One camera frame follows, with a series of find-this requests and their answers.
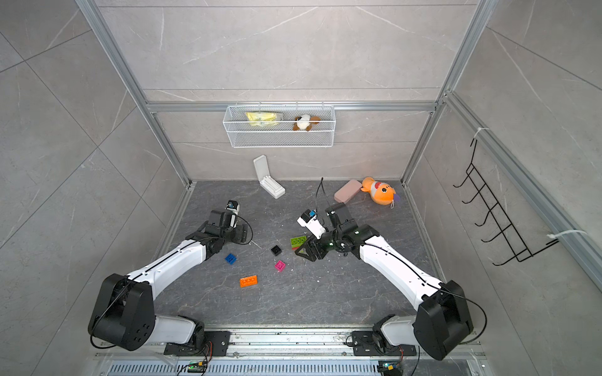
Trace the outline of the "lime green long lego brick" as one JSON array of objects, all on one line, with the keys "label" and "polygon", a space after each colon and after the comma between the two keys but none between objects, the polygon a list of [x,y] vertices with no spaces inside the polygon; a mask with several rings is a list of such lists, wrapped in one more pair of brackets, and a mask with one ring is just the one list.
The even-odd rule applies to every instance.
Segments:
[{"label": "lime green long lego brick", "polygon": [[297,250],[299,247],[301,247],[306,242],[306,240],[307,240],[307,236],[291,238],[290,239],[291,249],[293,251]]}]

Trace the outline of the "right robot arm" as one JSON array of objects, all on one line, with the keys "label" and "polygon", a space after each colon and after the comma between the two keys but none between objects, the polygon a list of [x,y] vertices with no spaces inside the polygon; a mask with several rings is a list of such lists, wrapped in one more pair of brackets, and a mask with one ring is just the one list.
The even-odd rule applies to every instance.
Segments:
[{"label": "right robot arm", "polygon": [[418,346],[434,360],[443,360],[473,331],[468,299],[453,280],[444,283],[409,262],[370,225],[360,226],[344,203],[326,209],[325,227],[316,211],[307,209],[298,224],[310,236],[296,249],[311,262],[329,252],[352,254],[372,266],[412,304],[415,319],[389,315],[372,329],[371,345],[382,354],[401,346]]}]

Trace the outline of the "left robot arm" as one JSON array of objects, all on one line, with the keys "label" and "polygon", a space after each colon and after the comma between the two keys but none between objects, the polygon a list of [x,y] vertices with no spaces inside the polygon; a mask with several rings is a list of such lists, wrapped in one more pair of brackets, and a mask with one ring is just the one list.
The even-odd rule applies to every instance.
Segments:
[{"label": "left robot arm", "polygon": [[240,205],[230,200],[163,257],[125,275],[111,274],[100,286],[88,333],[90,341],[108,342],[109,348],[134,351],[153,343],[175,346],[173,351],[200,353],[208,346],[205,326],[184,316],[155,313],[155,299],[188,270],[218,254],[227,243],[246,244],[250,229],[239,224]]}]

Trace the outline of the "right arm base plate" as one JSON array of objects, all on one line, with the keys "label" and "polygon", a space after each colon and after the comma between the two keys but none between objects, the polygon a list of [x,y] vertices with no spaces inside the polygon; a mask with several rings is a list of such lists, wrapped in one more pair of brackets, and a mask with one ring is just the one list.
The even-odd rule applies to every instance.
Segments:
[{"label": "right arm base plate", "polygon": [[372,331],[354,331],[345,340],[356,357],[414,357],[418,349],[413,345],[390,346],[384,337]]}]

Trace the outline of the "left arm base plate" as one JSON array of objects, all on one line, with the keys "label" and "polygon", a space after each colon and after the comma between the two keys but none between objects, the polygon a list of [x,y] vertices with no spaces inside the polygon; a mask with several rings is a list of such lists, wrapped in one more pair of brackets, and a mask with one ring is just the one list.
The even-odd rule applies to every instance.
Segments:
[{"label": "left arm base plate", "polygon": [[225,357],[230,344],[231,332],[205,332],[198,342],[195,338],[187,344],[168,343],[163,354],[176,357]]}]

